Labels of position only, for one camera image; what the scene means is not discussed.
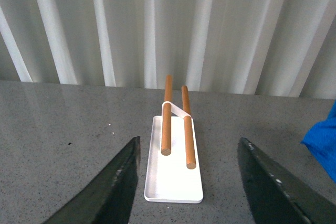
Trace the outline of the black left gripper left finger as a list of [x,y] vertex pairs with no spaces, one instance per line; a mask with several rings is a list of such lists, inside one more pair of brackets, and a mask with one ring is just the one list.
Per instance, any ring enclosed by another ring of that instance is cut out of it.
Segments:
[[136,136],[45,223],[128,223],[138,184],[140,157],[140,137]]

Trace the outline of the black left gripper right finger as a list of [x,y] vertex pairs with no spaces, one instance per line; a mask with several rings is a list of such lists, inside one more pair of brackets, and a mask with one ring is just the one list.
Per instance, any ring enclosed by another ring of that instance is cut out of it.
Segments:
[[255,223],[335,223],[335,204],[247,138],[239,140],[237,155]]

